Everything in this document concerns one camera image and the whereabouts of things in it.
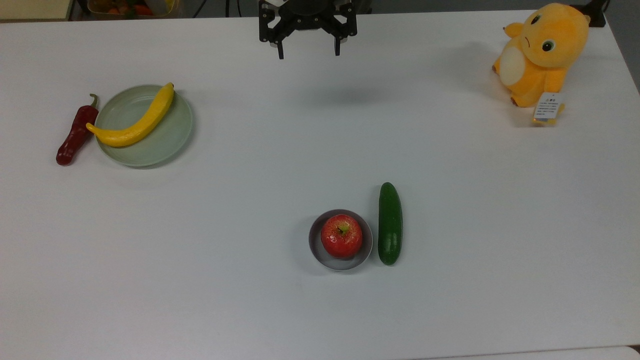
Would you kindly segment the black linkage gripper body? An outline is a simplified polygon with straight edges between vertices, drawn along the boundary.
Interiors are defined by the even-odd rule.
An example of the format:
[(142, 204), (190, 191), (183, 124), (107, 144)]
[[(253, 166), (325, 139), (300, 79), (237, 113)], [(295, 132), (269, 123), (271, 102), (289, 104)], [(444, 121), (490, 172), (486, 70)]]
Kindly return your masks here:
[(300, 31), (322, 30), (342, 43), (358, 35), (352, 0), (259, 0), (258, 23), (259, 41), (273, 46)]

